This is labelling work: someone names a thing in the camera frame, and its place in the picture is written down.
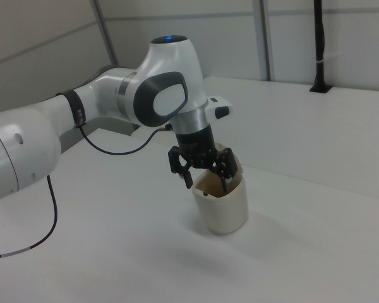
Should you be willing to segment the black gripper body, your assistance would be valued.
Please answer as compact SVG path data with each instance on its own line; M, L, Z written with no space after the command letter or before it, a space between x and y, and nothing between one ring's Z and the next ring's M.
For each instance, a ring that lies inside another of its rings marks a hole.
M211 126L191 134L176 134L182 157L187 161L211 162L215 155L215 143Z

